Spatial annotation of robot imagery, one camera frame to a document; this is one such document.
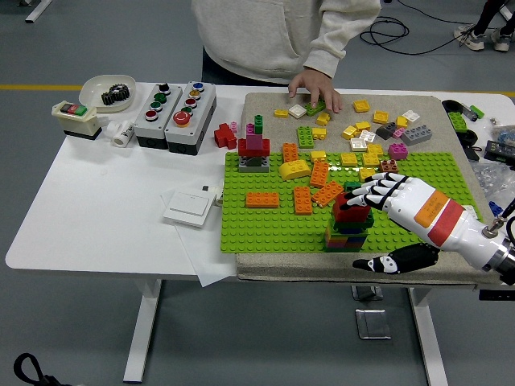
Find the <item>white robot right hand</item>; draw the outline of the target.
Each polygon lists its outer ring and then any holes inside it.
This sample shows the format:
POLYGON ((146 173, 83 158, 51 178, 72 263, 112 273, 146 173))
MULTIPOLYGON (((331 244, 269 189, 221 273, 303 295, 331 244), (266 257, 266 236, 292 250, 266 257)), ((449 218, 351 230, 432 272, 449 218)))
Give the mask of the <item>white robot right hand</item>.
POLYGON ((400 274, 435 265, 439 252, 457 252, 475 269, 494 270, 508 285, 514 283, 514 249, 510 239, 493 234, 461 204, 419 178, 379 173, 344 196, 342 208, 370 206, 415 233, 422 241, 370 260, 352 263, 357 269, 400 274))

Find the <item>person's left hand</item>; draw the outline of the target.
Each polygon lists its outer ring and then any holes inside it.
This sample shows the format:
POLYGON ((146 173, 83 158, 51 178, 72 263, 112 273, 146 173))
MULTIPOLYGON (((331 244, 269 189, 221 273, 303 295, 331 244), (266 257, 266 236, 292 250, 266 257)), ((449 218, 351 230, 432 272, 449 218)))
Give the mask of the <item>person's left hand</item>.
POLYGON ((311 94, 311 107, 314 109, 322 98, 326 108, 339 113, 343 108, 341 95, 334 89, 332 78, 318 70, 304 68, 288 85, 288 95, 293 98, 298 88, 305 88, 311 94))

